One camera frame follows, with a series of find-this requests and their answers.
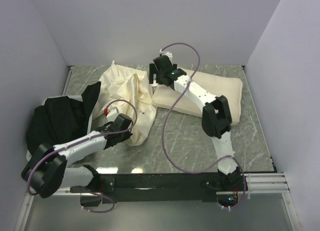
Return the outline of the cream pillow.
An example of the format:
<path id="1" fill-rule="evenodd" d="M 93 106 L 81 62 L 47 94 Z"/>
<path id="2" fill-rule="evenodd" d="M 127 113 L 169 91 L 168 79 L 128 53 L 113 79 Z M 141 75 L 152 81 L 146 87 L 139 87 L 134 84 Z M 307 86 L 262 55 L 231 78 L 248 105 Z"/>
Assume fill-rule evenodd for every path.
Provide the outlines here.
<path id="1" fill-rule="evenodd" d="M 196 72 L 192 78 L 198 85 L 209 93 L 218 97 L 225 96 L 231 113 L 232 126 L 239 123 L 241 117 L 241 99 L 243 82 L 239 78 L 222 77 L 204 72 Z M 152 96 L 152 105 L 157 108 L 170 109 L 180 93 L 165 85 L 158 85 Z M 174 111 L 201 117 L 201 110 L 187 97 L 181 100 L 173 108 Z"/>

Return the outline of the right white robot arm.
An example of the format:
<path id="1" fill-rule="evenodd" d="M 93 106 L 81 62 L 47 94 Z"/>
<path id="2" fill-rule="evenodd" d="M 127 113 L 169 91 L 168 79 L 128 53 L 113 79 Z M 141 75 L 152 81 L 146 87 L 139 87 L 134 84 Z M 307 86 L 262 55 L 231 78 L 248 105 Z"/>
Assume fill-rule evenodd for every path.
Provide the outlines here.
<path id="1" fill-rule="evenodd" d="M 211 137 L 217 156 L 218 182 L 222 189 L 232 190 L 241 180 L 240 165 L 234 159 L 231 142 L 232 116 L 228 99 L 216 96 L 202 88 L 170 58 L 161 54 L 150 64 L 149 72 L 156 75 L 156 81 L 191 100 L 201 111 L 201 127 Z"/>

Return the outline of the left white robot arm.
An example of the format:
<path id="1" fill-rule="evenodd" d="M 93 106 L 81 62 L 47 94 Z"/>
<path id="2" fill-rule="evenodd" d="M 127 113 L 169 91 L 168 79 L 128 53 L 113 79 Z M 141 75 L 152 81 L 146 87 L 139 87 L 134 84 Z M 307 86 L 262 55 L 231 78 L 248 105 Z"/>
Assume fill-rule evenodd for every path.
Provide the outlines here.
<path id="1" fill-rule="evenodd" d="M 29 193 L 45 199 L 66 187 L 83 186 L 88 192 L 96 191 L 100 179 L 94 169 L 70 166 L 88 155 L 128 140 L 133 124 L 129 116 L 120 113 L 114 121 L 73 141 L 54 146 L 41 144 L 21 172 Z"/>

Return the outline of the cream pillowcase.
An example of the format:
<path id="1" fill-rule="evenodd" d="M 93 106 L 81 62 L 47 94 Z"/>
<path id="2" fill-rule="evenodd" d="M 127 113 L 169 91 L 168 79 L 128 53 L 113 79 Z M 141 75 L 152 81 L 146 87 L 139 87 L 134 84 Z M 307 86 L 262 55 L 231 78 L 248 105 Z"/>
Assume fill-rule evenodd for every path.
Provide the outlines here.
<path id="1" fill-rule="evenodd" d="M 116 107 L 120 113 L 134 119 L 134 109 L 124 102 L 128 101 L 137 111 L 137 121 L 126 143 L 129 146 L 141 145 L 147 139 L 157 114 L 157 108 L 152 104 L 153 89 L 147 72 L 113 62 L 98 81 L 101 82 L 100 93 L 92 118 L 101 118 L 108 104 L 118 100 L 110 107 Z"/>

